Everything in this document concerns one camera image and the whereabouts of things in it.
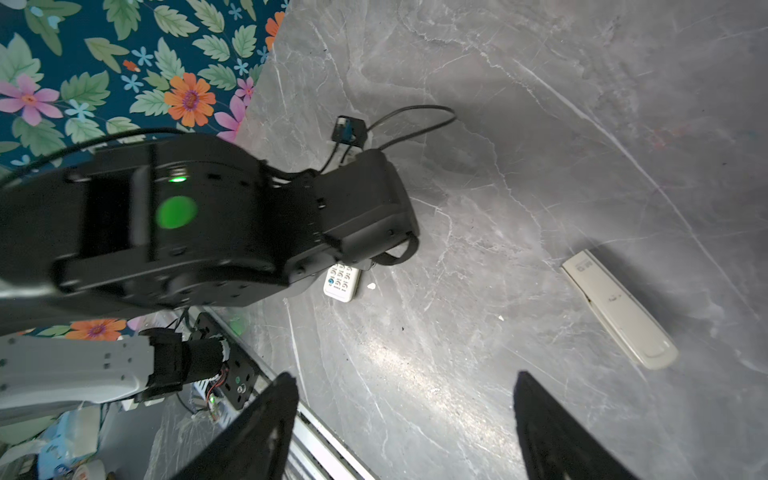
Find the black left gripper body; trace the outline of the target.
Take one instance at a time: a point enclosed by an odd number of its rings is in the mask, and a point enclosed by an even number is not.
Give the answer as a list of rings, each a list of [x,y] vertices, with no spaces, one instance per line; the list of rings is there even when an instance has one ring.
[[[419,225],[395,166],[369,149],[314,181],[323,242],[348,266],[397,266],[418,251]]]

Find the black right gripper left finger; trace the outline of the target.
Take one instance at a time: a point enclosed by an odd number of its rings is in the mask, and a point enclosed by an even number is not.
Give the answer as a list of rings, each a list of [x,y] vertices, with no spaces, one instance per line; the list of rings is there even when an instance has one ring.
[[[197,457],[182,480],[281,479],[298,409],[296,379],[278,375]]]

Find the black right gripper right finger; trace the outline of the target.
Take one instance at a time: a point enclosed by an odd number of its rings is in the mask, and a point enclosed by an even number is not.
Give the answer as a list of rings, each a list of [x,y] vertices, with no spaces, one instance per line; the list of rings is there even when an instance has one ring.
[[[527,371],[518,373],[513,408],[530,479],[633,479]]]

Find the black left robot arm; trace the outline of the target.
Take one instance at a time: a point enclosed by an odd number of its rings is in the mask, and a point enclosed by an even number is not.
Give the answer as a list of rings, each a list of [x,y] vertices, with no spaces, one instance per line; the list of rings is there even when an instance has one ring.
[[[1,180],[1,407],[162,398],[216,375],[223,341],[152,329],[115,346],[20,332],[162,310],[245,307],[343,263],[394,266],[419,246],[382,151],[328,173],[284,172],[233,143],[172,128],[89,140],[89,161]]]

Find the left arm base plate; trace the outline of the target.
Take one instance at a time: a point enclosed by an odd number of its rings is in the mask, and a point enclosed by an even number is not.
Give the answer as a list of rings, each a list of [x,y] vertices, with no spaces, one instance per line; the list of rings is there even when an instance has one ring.
[[[223,361],[215,375],[195,384],[195,389],[210,407],[224,400],[241,411],[254,395],[261,369],[237,343],[238,337],[224,328],[214,316],[201,312],[196,318],[195,334],[201,339],[217,339],[222,343]]]

